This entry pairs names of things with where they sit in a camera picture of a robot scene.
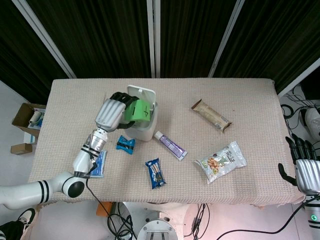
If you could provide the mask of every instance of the blue snack package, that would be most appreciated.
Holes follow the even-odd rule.
[[[115,149],[122,149],[126,151],[128,154],[133,154],[135,144],[135,139],[127,140],[124,136],[121,135],[118,142],[116,143]]]
[[[99,156],[97,157],[97,159],[95,161],[95,163],[97,164],[97,167],[90,174],[91,178],[103,178],[104,177],[103,172],[104,172],[106,155],[107,155],[106,150],[102,150],[100,152]]]
[[[162,176],[159,158],[145,162],[149,169],[152,189],[162,187],[166,182]]]

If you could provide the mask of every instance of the white metal frame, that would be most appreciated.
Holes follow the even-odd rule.
[[[155,77],[160,78],[160,60],[161,60],[161,0],[153,1],[154,13],[154,55],[155,55]]]
[[[296,85],[298,85],[303,79],[305,79],[309,74],[316,70],[320,66],[320,57],[311,64],[306,70],[304,70],[295,80],[293,80],[288,86],[286,86],[279,94],[278,97],[281,98]]]
[[[153,0],[146,0],[146,11],[148,18],[149,50],[150,50],[150,67],[151,77],[156,77],[155,69],[155,41],[154,41],[154,8]]]
[[[43,42],[45,47],[49,50],[51,55],[54,57],[56,62],[59,64],[59,66],[62,68],[62,70],[65,72],[65,74],[70,79],[76,79],[77,76],[72,71],[71,67],[65,60],[65,58],[62,56],[61,52],[55,45],[54,41],[51,39],[47,31],[45,30],[44,26],[41,24],[40,20],[34,13],[34,11],[31,9],[29,4],[26,0],[12,0],[14,5],[17,7],[17,9],[20,11],[20,13],[23,15],[25,20],[28,22],[28,24],[31,26],[31,28],[35,31],[37,36],[40,38],[40,40]]]
[[[218,50],[217,50],[217,52],[215,54],[215,57],[214,57],[214,60],[213,60],[213,63],[212,63],[208,78],[212,78],[214,76],[214,73],[216,71],[216,68],[217,68],[218,62],[220,60],[220,57],[222,55],[222,52],[225,49],[225,46],[226,46],[226,44],[228,42],[230,34],[231,34],[231,32],[232,32],[232,30],[233,30],[233,28],[235,26],[235,23],[237,21],[237,18],[239,16],[239,13],[240,13],[244,3],[245,3],[245,0],[237,0],[235,5],[234,5],[234,8],[233,8],[232,14],[230,16],[229,22],[228,22],[228,24],[227,24],[227,26],[225,28],[222,40],[220,42],[220,46],[219,46],[219,48],[218,48]]]

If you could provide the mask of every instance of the beige fabric tablecloth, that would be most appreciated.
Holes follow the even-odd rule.
[[[40,131],[30,182],[73,173],[73,161],[105,99],[132,84],[156,92],[156,131],[188,151],[178,161],[156,139],[136,141],[133,155],[116,150],[123,130],[108,134],[104,178],[89,186],[101,201],[247,203],[258,206],[299,200],[297,188],[284,181],[278,163],[294,176],[287,129],[274,82],[261,78],[57,79],[53,82]],[[199,99],[232,122],[224,133],[191,110]],[[237,141],[247,166],[207,184],[194,160]],[[151,189],[145,162],[160,159],[166,185]],[[55,193],[67,202],[94,199],[85,189],[78,198]]]

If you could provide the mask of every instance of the white shoe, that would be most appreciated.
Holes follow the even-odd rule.
[[[18,218],[18,221],[22,222],[24,224],[23,228],[23,234],[21,236],[21,239],[24,238],[24,236],[27,233],[27,230],[33,226],[37,220],[38,212],[34,208],[29,208],[25,210]]]
[[[316,108],[309,108],[305,112],[305,123],[309,128],[312,138],[320,141],[320,114]]]

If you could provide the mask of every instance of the purple toothpaste tube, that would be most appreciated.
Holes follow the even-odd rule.
[[[167,136],[163,135],[161,132],[157,131],[154,137],[158,139],[170,152],[181,161],[187,155],[187,151],[178,146],[176,143],[171,141]]]

